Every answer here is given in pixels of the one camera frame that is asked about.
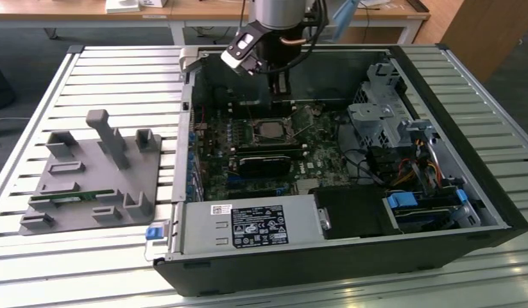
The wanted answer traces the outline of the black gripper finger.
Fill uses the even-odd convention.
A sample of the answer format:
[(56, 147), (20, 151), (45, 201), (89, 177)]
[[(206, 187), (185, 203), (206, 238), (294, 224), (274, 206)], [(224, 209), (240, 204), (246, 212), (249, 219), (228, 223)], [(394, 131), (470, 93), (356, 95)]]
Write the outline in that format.
[(269, 74), (269, 91), (273, 95), (289, 95), (289, 72)]

